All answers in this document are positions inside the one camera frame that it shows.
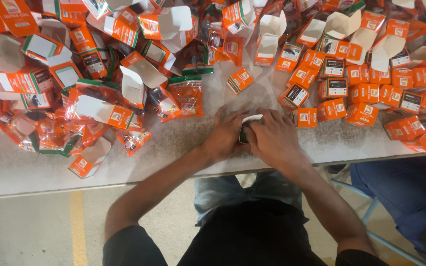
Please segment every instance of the person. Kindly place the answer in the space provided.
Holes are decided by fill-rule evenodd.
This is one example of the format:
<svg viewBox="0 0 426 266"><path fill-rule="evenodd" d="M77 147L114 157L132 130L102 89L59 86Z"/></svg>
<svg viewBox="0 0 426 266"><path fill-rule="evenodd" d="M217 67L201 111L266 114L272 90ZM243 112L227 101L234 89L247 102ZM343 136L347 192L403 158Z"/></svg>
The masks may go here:
<svg viewBox="0 0 426 266"><path fill-rule="evenodd" d="M352 185L377 199L426 260L426 156L351 164Z"/></svg>
<svg viewBox="0 0 426 266"><path fill-rule="evenodd" d="M202 265L326 264L312 252L307 221L299 204L300 191L337 242L337 266L385 266L376 257L366 229L353 209L316 172L301 152L291 118L258 109L263 123L246 127L249 144L238 137L247 111L230 113L226 106L214 117L205 142L140 182L108 210L103 247L104 266L167 265L161 251L139 225L139 219L194 173L217 162L251 151L277 172L258 174L242 189L235 177L205 178L195 183L198 234L178 263Z"/></svg>

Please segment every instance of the pile of packets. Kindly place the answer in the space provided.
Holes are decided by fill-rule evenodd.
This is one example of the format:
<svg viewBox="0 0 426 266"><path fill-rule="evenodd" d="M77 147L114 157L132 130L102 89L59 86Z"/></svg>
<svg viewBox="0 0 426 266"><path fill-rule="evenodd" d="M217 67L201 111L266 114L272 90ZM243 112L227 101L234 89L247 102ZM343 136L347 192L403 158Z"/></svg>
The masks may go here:
<svg viewBox="0 0 426 266"><path fill-rule="evenodd" d="M291 77L278 101L298 127L371 126L382 109L403 116L391 139L426 152L426 0L0 0L0 130L77 156L69 169L86 178L111 148L104 133L131 156L151 137L146 111L203 116L201 74L232 62L239 94L280 47L275 69ZM323 102L302 108L310 93Z"/></svg>

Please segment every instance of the black t-shirt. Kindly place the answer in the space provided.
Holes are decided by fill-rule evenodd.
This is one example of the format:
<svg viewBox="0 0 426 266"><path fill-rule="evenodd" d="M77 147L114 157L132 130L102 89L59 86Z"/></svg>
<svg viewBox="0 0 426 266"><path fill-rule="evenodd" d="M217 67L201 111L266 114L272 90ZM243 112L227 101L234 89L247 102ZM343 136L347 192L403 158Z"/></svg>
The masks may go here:
<svg viewBox="0 0 426 266"><path fill-rule="evenodd" d="M302 213L283 202L260 200L218 208L200 229L178 266L325 266L311 251ZM166 266L141 226L115 233L103 247L104 266ZM360 250L338 254L336 266L387 266Z"/></svg>

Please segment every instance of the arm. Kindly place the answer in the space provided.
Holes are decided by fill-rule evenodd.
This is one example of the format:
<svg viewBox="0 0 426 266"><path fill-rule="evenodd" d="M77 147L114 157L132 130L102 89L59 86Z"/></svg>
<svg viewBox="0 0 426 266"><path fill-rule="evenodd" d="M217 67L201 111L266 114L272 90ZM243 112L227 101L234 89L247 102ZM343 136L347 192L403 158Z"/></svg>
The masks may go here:
<svg viewBox="0 0 426 266"><path fill-rule="evenodd" d="M292 119L275 110L258 111L264 124L254 121L246 128L252 153L300 187L313 213L338 243L338 253L359 249L374 255L364 224L301 152Z"/></svg>
<svg viewBox="0 0 426 266"><path fill-rule="evenodd" d="M244 110L231 113L222 122L225 110L226 106L218 110L213 132L201 146L146 178L111 205L106 215L105 241L125 227L139 225L142 216L194 173L250 149L238 143L242 119L247 117Z"/></svg>

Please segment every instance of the table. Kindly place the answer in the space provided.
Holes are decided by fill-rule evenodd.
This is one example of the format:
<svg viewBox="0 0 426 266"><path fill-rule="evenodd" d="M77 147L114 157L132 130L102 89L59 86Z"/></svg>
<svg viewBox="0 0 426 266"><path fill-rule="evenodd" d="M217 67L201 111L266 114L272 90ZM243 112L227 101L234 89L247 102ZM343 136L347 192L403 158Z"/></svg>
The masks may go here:
<svg viewBox="0 0 426 266"><path fill-rule="evenodd" d="M250 58L244 53L243 62L248 61ZM98 172L83 180L67 169L74 157L25 151L0 131L0 197L90 189L141 181L201 144L212 130L216 110L223 104L227 104L228 111L266 107L290 114L277 103L277 97L285 89L288 73L264 68L255 83L235 95L226 86L226 79L237 69L239 68L230 62L220 62L214 65L214 74L203 75L204 117L174 119L161 124L155 114L147 113L145 128L152 133L152 137L130 158L121 142L112 134L106 134L105 137L113 146ZM305 107L316 104L316 82L314 85L315 87L309 89L312 93ZM300 145L315 165L415 154L402 143L388 138L382 125L391 120L389 115L379 114L374 126L366 128L352 126L342 119L319 123L317 128L298 129ZM210 177L267 169L270 167L252 154L242 154L217 163L195 176Z"/></svg>

